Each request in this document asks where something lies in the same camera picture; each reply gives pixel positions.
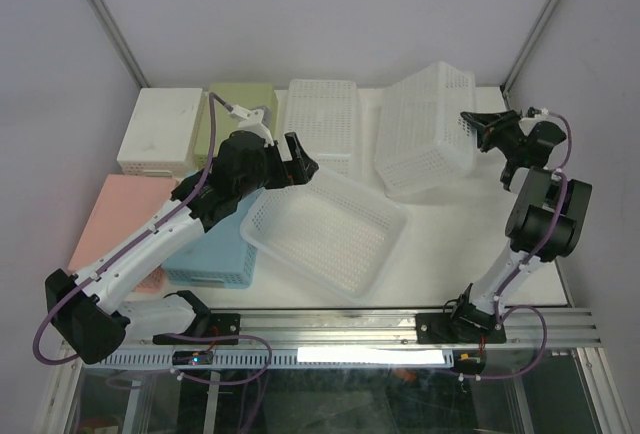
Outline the clear perforated basket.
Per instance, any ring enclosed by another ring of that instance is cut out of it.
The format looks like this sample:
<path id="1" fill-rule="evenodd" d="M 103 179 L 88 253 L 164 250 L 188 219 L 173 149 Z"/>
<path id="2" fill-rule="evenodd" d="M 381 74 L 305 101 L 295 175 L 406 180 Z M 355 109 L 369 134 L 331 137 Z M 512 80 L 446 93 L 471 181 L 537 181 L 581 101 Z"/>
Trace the clear perforated basket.
<path id="1" fill-rule="evenodd" d="M 294 79 L 284 107 L 283 130 L 296 133 L 313 160 L 352 180 L 362 177 L 362 112 L 355 82 Z"/>
<path id="2" fill-rule="evenodd" d="M 306 185 L 264 190 L 240 225 L 261 253 L 350 303 L 364 303 L 407 237 L 406 208 L 322 167 Z"/>

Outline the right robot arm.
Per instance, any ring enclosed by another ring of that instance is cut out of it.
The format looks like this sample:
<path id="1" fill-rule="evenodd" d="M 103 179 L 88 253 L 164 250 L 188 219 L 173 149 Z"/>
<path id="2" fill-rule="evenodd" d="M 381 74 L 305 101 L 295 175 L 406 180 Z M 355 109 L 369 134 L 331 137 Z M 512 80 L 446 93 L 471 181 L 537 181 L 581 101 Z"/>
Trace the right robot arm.
<path id="1" fill-rule="evenodd" d="M 483 152 L 499 150 L 505 165 L 500 182 L 516 195 L 505 226 L 507 243 L 485 275 L 458 297 L 447 317 L 448 332 L 469 341 L 499 328 L 505 301 L 533 272 L 577 246 L 592 185 L 564 173 L 573 135 L 563 116 L 546 109 L 526 113 L 461 112 Z"/>

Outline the pink perforated basket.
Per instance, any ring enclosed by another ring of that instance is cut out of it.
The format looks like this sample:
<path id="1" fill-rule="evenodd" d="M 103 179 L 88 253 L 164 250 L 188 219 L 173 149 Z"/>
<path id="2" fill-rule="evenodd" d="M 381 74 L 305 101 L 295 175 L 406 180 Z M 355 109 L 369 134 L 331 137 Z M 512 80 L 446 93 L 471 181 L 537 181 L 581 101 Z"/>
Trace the pink perforated basket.
<path id="1" fill-rule="evenodd" d="M 123 243 L 155 215 L 176 185 L 171 178 L 109 174 L 67 271 L 75 273 Z"/>

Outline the white perforated basket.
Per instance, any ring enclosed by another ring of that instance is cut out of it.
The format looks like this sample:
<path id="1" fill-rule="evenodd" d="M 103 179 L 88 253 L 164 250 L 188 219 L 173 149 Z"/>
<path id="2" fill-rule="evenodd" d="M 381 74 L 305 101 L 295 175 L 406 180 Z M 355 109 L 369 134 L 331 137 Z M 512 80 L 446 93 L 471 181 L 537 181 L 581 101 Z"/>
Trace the white perforated basket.
<path id="1" fill-rule="evenodd" d="M 141 89 L 117 155 L 122 172 L 181 178 L 194 170 L 203 111 L 201 88 Z"/>

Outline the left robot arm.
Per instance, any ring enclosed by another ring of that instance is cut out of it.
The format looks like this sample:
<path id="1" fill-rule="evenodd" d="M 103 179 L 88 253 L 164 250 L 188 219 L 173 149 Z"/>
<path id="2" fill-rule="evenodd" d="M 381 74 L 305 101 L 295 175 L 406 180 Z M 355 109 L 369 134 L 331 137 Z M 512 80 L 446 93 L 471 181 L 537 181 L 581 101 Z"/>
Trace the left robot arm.
<path id="1" fill-rule="evenodd" d="M 211 148 L 205 167 L 185 178 L 117 248 L 73 274 L 58 269 L 46 278 L 43 324 L 53 326 L 86 364 L 105 360 L 129 340 L 202 341 L 212 331 L 212 313 L 191 291 L 152 301 L 127 297 L 167 258 L 235 214 L 249 195 L 308 184 L 318 163 L 295 133 L 286 134 L 285 141 L 288 160 L 277 143 L 245 130 Z"/>

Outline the blue basket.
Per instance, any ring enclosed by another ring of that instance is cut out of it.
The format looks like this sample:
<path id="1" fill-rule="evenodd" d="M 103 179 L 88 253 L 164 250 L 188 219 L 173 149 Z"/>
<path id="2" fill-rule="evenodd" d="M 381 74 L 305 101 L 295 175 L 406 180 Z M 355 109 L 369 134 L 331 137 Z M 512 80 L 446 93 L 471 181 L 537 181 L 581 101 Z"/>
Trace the blue basket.
<path id="1" fill-rule="evenodd" d="M 248 288 L 257 248 L 241 236 L 240 225 L 262 192 L 249 194 L 234 214 L 166 259 L 161 268 L 169 282 L 189 287 Z"/>

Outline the white bottom basket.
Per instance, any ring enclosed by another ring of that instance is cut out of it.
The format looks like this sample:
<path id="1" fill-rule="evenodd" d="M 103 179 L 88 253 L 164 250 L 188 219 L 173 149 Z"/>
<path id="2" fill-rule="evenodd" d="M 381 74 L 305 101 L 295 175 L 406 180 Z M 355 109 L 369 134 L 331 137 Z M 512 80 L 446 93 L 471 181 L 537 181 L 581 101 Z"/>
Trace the white bottom basket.
<path id="1" fill-rule="evenodd" d="M 373 160 L 385 194 L 414 197 L 468 175 L 476 134 L 461 114 L 475 108 L 474 74 L 442 61 L 386 87 Z"/>

